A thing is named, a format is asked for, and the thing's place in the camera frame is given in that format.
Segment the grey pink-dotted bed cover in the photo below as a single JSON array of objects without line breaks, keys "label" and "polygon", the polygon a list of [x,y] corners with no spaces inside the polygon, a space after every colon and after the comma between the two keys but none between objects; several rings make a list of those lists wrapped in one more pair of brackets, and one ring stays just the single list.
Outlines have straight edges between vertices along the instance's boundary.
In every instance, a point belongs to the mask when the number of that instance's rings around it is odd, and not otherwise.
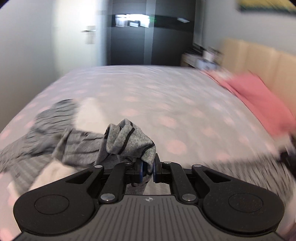
[{"label": "grey pink-dotted bed cover", "polygon": [[[290,134],[272,137],[234,94],[193,68],[103,66],[72,71],[39,93],[1,132],[1,150],[25,135],[40,113],[66,99],[94,98],[108,125],[128,119],[156,145],[162,160],[196,161],[274,191],[286,210],[278,232],[295,222],[295,181],[268,156],[293,150]],[[19,233],[8,172],[1,172],[1,240]]]}]

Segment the grey striped garment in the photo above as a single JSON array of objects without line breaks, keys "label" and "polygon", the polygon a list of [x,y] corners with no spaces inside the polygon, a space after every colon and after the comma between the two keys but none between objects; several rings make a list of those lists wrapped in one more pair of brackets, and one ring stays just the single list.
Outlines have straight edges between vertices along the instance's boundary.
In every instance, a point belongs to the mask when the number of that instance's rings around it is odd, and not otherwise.
[{"label": "grey striped garment", "polygon": [[27,192],[41,171],[53,160],[52,153],[66,131],[74,128],[78,104],[62,100],[39,113],[23,137],[1,150],[1,172],[9,172],[16,193]]},{"label": "grey striped garment", "polygon": [[112,169],[120,162],[140,159],[147,163],[148,175],[139,184],[126,187],[126,193],[132,195],[144,193],[155,156],[154,142],[128,119],[110,124],[104,134],[67,129],[53,151],[53,157],[63,164],[80,168],[103,165]]}]

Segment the grey striped garment on pile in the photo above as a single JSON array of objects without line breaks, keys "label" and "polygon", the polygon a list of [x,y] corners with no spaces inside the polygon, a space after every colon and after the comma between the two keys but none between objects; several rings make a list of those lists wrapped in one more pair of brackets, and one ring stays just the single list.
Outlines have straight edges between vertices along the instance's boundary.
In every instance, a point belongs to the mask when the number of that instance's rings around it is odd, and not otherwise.
[{"label": "grey striped garment on pile", "polygon": [[9,172],[16,193],[27,192],[41,171],[53,160],[52,153],[66,131],[74,128],[78,104],[62,100],[39,113],[23,137],[1,150],[1,172]]}]

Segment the dark wardrobe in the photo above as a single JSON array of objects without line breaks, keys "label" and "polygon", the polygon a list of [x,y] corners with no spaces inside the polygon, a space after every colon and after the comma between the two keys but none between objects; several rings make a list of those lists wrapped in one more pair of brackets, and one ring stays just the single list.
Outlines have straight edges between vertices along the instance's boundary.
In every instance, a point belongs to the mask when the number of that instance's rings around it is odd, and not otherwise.
[{"label": "dark wardrobe", "polygon": [[178,66],[201,44],[205,1],[108,1],[107,64]]}]

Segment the bedside shelf with items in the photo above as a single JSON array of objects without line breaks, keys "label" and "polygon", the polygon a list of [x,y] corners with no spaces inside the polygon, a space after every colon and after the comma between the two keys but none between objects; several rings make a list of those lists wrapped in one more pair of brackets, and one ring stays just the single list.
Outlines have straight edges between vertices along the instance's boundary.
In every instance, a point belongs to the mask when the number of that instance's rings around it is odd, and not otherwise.
[{"label": "bedside shelf with items", "polygon": [[217,70],[222,57],[223,54],[216,49],[192,45],[182,54],[180,65],[198,70]]}]

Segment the pink pillow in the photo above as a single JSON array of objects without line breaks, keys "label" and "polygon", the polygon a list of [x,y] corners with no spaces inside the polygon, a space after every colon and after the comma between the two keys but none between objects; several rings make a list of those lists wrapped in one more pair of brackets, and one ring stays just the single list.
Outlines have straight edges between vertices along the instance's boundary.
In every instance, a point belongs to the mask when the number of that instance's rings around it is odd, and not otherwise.
[{"label": "pink pillow", "polygon": [[242,73],[226,77],[214,70],[203,73],[240,99],[272,137],[295,132],[294,115],[257,75]]}]

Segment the framed landscape painting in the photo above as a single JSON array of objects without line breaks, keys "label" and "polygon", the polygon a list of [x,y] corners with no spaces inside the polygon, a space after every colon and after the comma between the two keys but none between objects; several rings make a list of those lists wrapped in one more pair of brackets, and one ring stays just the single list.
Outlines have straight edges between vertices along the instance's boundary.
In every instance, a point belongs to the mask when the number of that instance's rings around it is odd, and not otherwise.
[{"label": "framed landscape painting", "polygon": [[237,1],[240,11],[277,12],[295,15],[295,5],[288,0],[241,0]]}]

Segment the white textured cloth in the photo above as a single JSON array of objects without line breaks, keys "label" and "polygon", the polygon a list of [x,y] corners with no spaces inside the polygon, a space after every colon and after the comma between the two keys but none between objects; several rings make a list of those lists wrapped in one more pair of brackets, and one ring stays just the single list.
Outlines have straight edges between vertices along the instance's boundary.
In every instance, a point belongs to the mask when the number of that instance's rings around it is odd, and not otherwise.
[{"label": "white textured cloth", "polygon": [[[78,108],[77,112],[73,116],[74,129],[83,132],[103,134],[108,123],[97,100],[94,98],[87,98],[81,102],[75,102],[78,104]],[[84,169],[63,164],[61,161],[53,157],[53,153],[52,158],[53,160],[41,171],[28,191],[57,181]],[[16,193],[13,178],[8,185],[8,192],[12,200],[16,200],[21,196]]]}]

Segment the beige padded headboard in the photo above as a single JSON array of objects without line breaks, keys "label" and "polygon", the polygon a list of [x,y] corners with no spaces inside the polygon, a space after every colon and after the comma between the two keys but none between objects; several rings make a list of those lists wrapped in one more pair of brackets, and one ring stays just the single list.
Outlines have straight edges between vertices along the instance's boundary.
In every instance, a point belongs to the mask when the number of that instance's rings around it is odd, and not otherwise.
[{"label": "beige padded headboard", "polygon": [[295,114],[295,56],[257,43],[224,39],[221,67],[233,74],[251,72]]}]

